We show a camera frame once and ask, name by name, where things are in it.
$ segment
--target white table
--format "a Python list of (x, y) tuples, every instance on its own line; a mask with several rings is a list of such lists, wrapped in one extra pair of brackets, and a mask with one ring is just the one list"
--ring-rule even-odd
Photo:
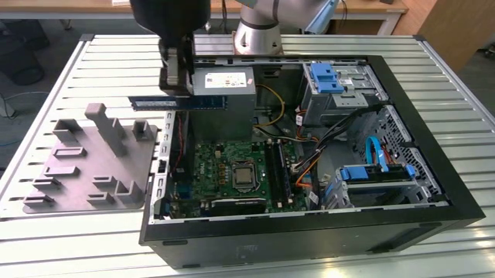
[[(228, 35), (196, 37), (199, 54), (232, 54)], [(469, 227), (380, 255), (277, 262), (244, 267), (170, 269), (137, 244), (142, 211), (26, 215), (21, 197), (41, 172), (60, 118), (84, 117), (88, 103), (106, 105), (126, 125), (162, 112), (133, 112), (126, 96), (157, 88), (157, 38), (96, 36), (80, 42), (0, 180), (0, 277), (425, 277), (495, 272), (495, 120), (425, 42), (408, 36), (283, 36), (284, 53), (383, 55), (435, 138), (487, 215)]]

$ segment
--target power supply label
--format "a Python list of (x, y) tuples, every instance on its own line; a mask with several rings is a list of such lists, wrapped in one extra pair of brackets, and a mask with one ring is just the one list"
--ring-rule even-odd
[(204, 88), (247, 87), (244, 72), (211, 72), (205, 75)]

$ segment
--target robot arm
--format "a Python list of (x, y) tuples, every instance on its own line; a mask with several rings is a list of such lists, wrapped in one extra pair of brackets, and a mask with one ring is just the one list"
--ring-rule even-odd
[(281, 51), (279, 22), (320, 34), (329, 23), (339, 0), (237, 0), (244, 6), (235, 34), (240, 54), (277, 54)]
[[(244, 6), (235, 36), (241, 54), (277, 54), (281, 50), (279, 22), (320, 33), (339, 0), (237, 0)], [(211, 13), (209, 0), (130, 0), (136, 22), (160, 37), (162, 60), (158, 86), (170, 96), (192, 95), (193, 36)]]

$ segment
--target green circuit board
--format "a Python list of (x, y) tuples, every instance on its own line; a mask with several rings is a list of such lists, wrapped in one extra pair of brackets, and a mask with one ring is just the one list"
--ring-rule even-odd
[[(303, 211), (307, 209), (304, 193), (293, 192), (292, 204), (277, 207), (271, 201), (264, 142), (224, 142), (219, 144), (196, 144), (195, 180), (192, 182), (192, 199), (263, 198), (267, 200), (267, 213)], [(292, 142), (283, 145), (285, 163), (296, 161)], [(241, 176), (243, 169), (253, 169), (253, 179)], [(236, 187), (240, 179), (253, 182), (244, 188)], [(181, 205), (185, 217), (199, 217), (199, 207), (192, 203)]]

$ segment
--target gray 3d printed tray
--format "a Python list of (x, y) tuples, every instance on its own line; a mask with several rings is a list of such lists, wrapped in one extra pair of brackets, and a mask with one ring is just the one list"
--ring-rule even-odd
[(108, 119), (102, 104), (89, 104), (85, 116), (96, 127), (58, 120), (58, 140), (24, 199), (25, 213), (136, 209), (144, 204), (157, 127), (145, 120), (121, 126)]

